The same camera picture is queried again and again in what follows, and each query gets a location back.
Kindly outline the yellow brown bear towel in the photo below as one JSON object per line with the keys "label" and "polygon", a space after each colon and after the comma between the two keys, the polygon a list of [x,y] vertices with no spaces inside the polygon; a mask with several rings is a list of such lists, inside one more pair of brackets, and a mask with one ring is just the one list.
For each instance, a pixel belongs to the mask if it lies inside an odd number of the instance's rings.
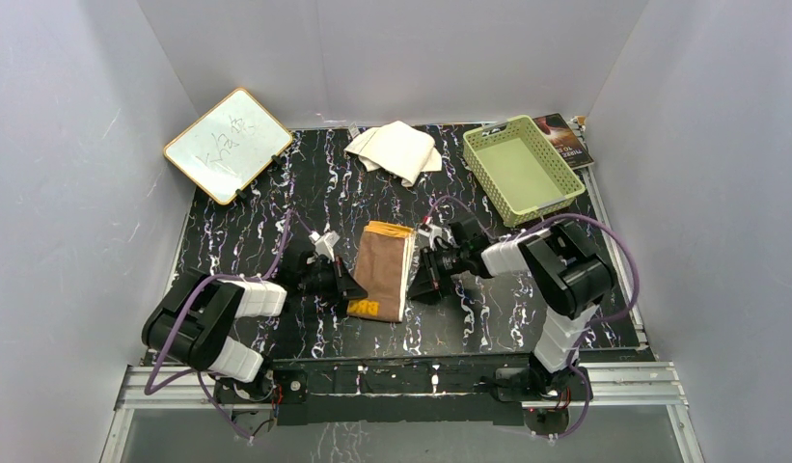
{"label": "yellow brown bear towel", "polygon": [[389,323],[403,321],[414,246],[411,228],[380,221],[370,221],[364,227],[353,278],[368,295],[348,304],[349,315]]}

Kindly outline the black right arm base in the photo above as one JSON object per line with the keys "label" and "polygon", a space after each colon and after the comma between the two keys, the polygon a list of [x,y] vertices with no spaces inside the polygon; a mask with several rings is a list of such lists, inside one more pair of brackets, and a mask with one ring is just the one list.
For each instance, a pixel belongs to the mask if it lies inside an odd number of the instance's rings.
{"label": "black right arm base", "polygon": [[587,370],[576,365],[554,373],[533,363],[498,368],[490,380],[491,395],[500,402],[534,402],[523,405],[524,423],[532,436],[550,441],[574,433],[593,399]]}

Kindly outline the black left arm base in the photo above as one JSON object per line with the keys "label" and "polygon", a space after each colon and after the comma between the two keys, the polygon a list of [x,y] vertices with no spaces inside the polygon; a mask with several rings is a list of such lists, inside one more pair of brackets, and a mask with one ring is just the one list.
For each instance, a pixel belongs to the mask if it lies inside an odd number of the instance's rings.
{"label": "black left arm base", "polygon": [[201,374],[210,401],[224,416],[240,427],[270,420],[269,425],[295,426],[307,423],[307,405],[316,384],[316,374],[297,367],[261,371],[244,383],[222,374]]}

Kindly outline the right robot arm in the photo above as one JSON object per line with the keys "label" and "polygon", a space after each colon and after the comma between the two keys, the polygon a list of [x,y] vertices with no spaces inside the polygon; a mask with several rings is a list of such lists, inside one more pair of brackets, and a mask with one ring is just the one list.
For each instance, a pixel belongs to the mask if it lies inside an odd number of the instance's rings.
{"label": "right robot arm", "polygon": [[452,292],[452,277],[461,273],[483,279],[529,273],[547,304],[543,333],[532,354],[530,385],[537,396],[556,398],[568,385],[565,369],[577,360],[579,336],[614,290],[614,267],[572,221],[501,239],[491,238],[475,218],[450,223],[450,241],[437,227],[430,230],[430,245],[420,251],[407,297],[433,304]]}

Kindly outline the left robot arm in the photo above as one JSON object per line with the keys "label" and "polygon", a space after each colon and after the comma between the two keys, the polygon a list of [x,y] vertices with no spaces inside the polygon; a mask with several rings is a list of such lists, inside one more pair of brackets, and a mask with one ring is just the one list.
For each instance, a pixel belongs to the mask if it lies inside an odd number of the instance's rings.
{"label": "left robot arm", "polygon": [[181,274],[147,318],[143,344],[200,372],[237,382],[252,401],[270,397],[275,377],[267,358],[235,340],[231,329],[245,317],[278,317],[290,296],[313,296],[346,313],[368,293],[335,252],[336,233],[312,232],[276,256],[274,275],[215,278],[198,269]]}

